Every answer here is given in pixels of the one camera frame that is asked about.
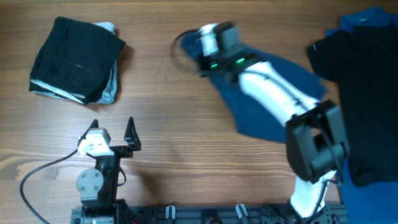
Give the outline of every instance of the black fabric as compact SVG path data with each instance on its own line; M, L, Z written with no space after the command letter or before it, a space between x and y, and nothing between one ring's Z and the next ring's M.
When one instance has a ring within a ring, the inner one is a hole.
M353 182L398 181L398 30L337 31L308 47L312 68L338 83Z
M77 98L85 105L98 101L125 44L100 26L58 17L36 57L30 79L83 95ZM29 91L49 92L32 82Z

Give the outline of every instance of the wood grain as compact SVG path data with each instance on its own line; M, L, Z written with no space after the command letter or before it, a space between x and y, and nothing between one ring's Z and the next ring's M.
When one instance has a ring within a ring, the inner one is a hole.
M295 175L284 145L237 134L208 80L170 63L171 41L187 29L234 20L246 43L309 69L304 48L337 27L338 16L376 4L396 11L393 1L18 2L30 4L0 5L0 223L39 223L21 200L21 179L72 152L94 118L114 145L124 144L127 119L135 119L142 151L122 161L127 184L118 192L129 205L286 202ZM110 21L127 42L114 105L84 107L27 91L35 56L57 16ZM326 86L326 97L337 100L334 85ZM68 223L70 209L80 205L76 178L93 166L92 159L74 156L33 175L25 194L50 223ZM339 201L335 187L327 200Z

